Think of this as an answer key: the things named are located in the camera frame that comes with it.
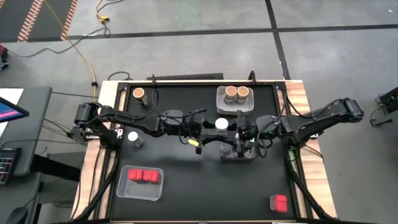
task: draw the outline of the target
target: red block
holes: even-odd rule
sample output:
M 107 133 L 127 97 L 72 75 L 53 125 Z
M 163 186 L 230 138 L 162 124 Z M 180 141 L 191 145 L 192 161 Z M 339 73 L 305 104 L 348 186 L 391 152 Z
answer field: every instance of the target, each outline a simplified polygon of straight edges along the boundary
M 274 212 L 287 212 L 286 195 L 273 195 L 270 197 L 271 210 Z
M 157 183 L 159 181 L 159 172 L 156 170 L 145 170 L 142 179 L 144 181 Z
M 129 172 L 127 173 L 127 178 L 129 180 L 142 180 L 142 174 L 144 172 L 142 169 L 129 169 Z

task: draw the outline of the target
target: computer screen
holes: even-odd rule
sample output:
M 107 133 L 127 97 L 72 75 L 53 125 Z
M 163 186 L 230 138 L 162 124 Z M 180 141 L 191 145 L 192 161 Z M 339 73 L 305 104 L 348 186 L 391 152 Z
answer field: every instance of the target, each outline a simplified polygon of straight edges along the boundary
M 0 123 L 24 118 L 29 112 L 0 97 Z

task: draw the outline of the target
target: concrete floor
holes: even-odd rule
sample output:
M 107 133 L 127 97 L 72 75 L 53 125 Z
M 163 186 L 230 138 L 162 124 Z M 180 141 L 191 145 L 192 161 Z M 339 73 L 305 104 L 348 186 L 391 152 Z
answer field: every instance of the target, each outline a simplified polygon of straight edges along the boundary
M 398 2 L 369 0 L 272 0 L 278 27 L 398 24 Z M 79 1 L 70 35 L 100 27 L 95 2 Z M 260 0 L 137 0 L 108 6 L 114 34 L 196 29 L 270 28 Z M 356 99 L 366 118 L 359 124 L 339 124 L 320 137 L 331 192 L 338 216 L 358 222 L 396 223 L 398 213 L 398 132 L 396 124 L 372 128 L 374 98 L 398 85 L 398 30 L 355 30 L 281 33 L 292 79 L 304 80 L 310 106 L 322 107 L 336 98 Z M 42 47 L 61 50 L 67 42 L 14 43 L 7 48 L 31 54 Z M 99 81 L 116 71 L 141 80 L 157 76 L 223 72 L 225 79 L 247 78 L 255 70 L 261 79 L 282 79 L 271 33 L 189 35 L 84 40 L 82 54 Z M 0 87 L 52 86 L 54 91 L 92 94 L 91 75 L 73 50 L 61 55 L 10 58 L 0 73 Z M 87 98 L 52 95 L 47 118 L 72 126 L 75 110 Z M 41 138 L 62 140 L 43 130 Z M 78 152 L 84 148 L 40 143 L 38 151 Z M 70 210 L 46 205 L 39 223 L 60 222 Z

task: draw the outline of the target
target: wooden plank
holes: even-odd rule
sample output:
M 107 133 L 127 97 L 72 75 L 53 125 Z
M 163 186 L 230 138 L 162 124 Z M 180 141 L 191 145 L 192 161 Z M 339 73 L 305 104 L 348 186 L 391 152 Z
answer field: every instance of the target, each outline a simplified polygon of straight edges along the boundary
M 114 106 L 116 92 L 118 88 L 118 83 L 151 83 L 152 81 L 141 80 L 141 81 L 104 81 L 101 88 L 101 94 L 99 95 L 99 102 L 103 105 Z M 158 83 L 201 83 L 201 82 L 218 82 L 218 83 L 236 83 L 236 82 L 246 82 L 250 83 L 250 80 L 159 80 Z M 257 82 L 283 82 L 283 80 L 258 80 Z M 300 113 L 306 113 L 310 111 L 310 107 L 308 105 L 307 96 L 305 94 L 304 85 L 301 80 L 286 80 L 286 87 L 289 99 L 295 105 L 297 110 Z M 119 109 L 121 110 L 124 105 L 124 93 L 122 92 L 123 97 L 121 98 L 121 102 L 119 105 Z M 278 91 L 279 103 L 282 106 L 283 98 Z M 319 144 L 317 141 L 309 141 L 308 145 L 318 151 L 320 151 Z M 85 163 L 82 168 L 82 177 L 81 177 L 81 195 L 80 202 L 78 206 L 77 213 L 75 215 L 78 216 L 83 209 L 88 205 L 88 197 L 90 195 L 91 189 L 91 180 L 93 178 L 94 171 L 94 163 L 96 159 L 96 153 L 98 152 L 99 141 L 90 141 L 87 147 Z M 98 188 L 98 183 L 100 181 L 101 169 L 103 166 L 103 154 L 104 150 L 100 152 L 100 159 L 98 160 L 96 172 L 95 172 L 95 184 L 93 186 L 94 196 L 95 192 Z M 331 192 L 329 188 L 328 179 L 326 176 L 325 167 L 323 165 L 322 159 L 320 159 L 317 155 L 312 154 L 311 152 L 307 152 L 302 150 L 302 163 L 303 169 L 305 173 L 305 179 L 307 181 L 308 189 L 313 194 L 318 203 L 325 209 L 327 213 L 331 216 L 336 216 L 335 206 L 333 203 L 333 199 L 331 197 Z M 109 162 L 107 173 L 109 173 L 110 168 L 113 163 L 113 156 L 111 156 L 111 160 Z M 299 204 L 299 209 L 302 217 L 306 217 L 305 206 L 303 202 L 303 195 L 300 190 L 297 188 L 297 199 Z M 101 201 L 101 210 L 99 213 L 99 218 L 104 218 L 106 213 L 106 206 L 108 204 L 109 199 L 109 188 L 105 192 L 102 201 Z M 75 199 L 75 204 L 73 209 L 76 206 L 77 194 Z

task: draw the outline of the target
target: yellow cable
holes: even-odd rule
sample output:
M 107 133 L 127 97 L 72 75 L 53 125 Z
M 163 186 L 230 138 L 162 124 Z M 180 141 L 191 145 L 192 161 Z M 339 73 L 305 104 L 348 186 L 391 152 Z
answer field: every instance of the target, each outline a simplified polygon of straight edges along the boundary
M 52 9 L 52 7 L 50 6 L 50 4 L 47 2 L 47 0 L 44 0 L 45 5 L 48 7 L 48 9 L 50 10 L 50 12 L 52 13 L 52 15 L 55 17 L 55 19 L 57 20 L 58 24 L 60 25 L 62 32 L 64 31 L 63 25 L 61 23 L 61 20 L 59 19 L 59 17 L 57 16 L 57 14 L 54 12 L 54 10 Z M 84 56 L 80 53 L 80 51 L 77 49 L 76 45 L 70 41 L 69 37 L 67 36 L 67 40 L 69 41 L 70 44 L 72 44 L 72 46 L 75 48 L 75 50 L 78 52 L 78 54 L 80 55 L 80 57 L 85 61 L 86 65 L 88 66 L 88 68 L 90 69 L 91 75 L 93 77 L 93 82 L 97 82 L 96 77 L 95 77 L 95 73 L 93 68 L 91 67 L 91 65 L 87 62 L 86 58 L 84 58 Z M 93 96 L 94 96 L 94 101 L 96 101 L 96 86 L 93 86 Z
M 108 16 L 101 16 L 98 12 L 98 6 L 100 6 L 102 0 L 99 0 L 97 5 L 95 6 L 95 13 L 97 14 L 97 17 L 99 18 L 99 21 L 101 21 L 102 24 L 104 24 L 106 21 L 109 21 Z

